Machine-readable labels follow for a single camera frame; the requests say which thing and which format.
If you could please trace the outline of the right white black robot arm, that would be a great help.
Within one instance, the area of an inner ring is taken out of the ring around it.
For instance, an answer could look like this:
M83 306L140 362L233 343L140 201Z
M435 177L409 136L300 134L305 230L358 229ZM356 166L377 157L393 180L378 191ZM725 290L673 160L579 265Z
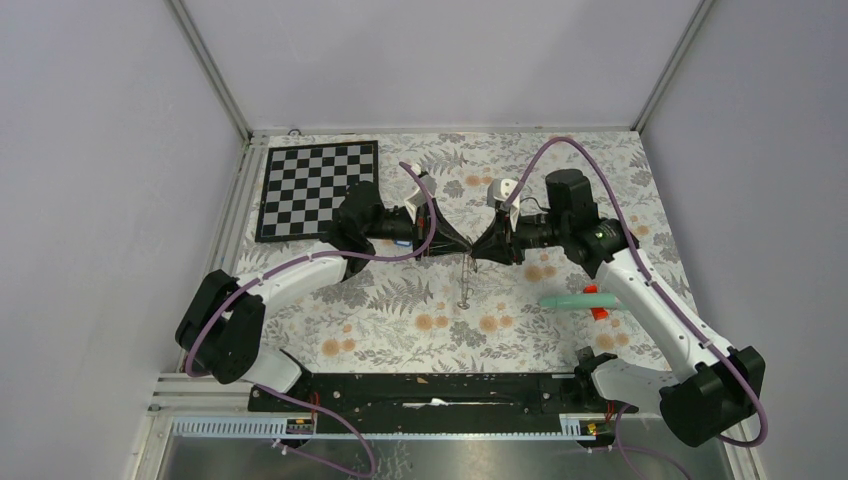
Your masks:
M613 354L592 356L575 369L575 402L597 412L610 401L658 414L682 443L698 447L755 414L766 363L753 347L735 348L685 305L656 275L618 219L603 218L589 179L578 169L545 178L549 208L519 212L519 182L496 179L487 203L495 210L471 255L504 265L526 251L560 247L612 293L654 341L671 370L632 365Z

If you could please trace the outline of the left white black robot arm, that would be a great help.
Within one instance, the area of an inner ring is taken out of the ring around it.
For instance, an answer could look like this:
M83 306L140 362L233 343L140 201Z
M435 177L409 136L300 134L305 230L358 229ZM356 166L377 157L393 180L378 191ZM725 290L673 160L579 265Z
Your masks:
M272 389L288 411L309 401L302 366L286 352L263 344L268 313L331 285L342 283L378 261L373 240L408 242L411 257L466 254L469 241L458 233L430 194L430 177L418 177L406 205L388 208L372 182L347 190L328 230L309 251L267 272L233 277L218 269L207 274L181 320L175 340L192 377L212 376L226 385L244 380Z

